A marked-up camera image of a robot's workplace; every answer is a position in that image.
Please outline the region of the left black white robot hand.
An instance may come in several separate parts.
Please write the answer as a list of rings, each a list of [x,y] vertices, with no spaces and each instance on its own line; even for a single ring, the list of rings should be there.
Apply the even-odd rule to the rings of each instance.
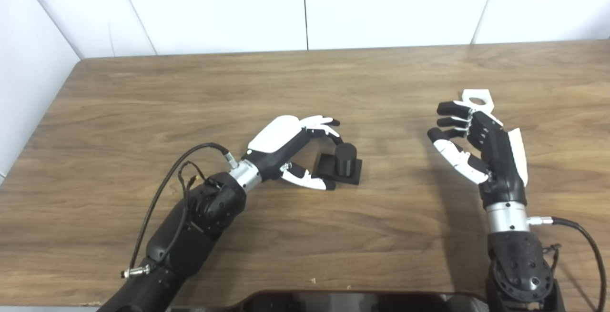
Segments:
[[[339,125],[340,121],[324,115],[303,119],[281,115],[248,143],[246,153],[231,169],[230,175],[246,192],[262,182],[279,178],[309,189],[333,191],[335,182],[313,175],[292,162],[291,158],[314,138],[327,137],[335,145],[343,143],[340,134],[333,128]]]

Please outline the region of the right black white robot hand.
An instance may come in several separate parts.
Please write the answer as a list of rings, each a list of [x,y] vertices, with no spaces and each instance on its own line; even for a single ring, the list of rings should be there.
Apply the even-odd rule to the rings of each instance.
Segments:
[[[527,206],[527,158],[518,128],[506,131],[481,106],[462,101],[438,104],[437,125],[427,136],[441,156],[476,184],[484,208],[495,203]]]

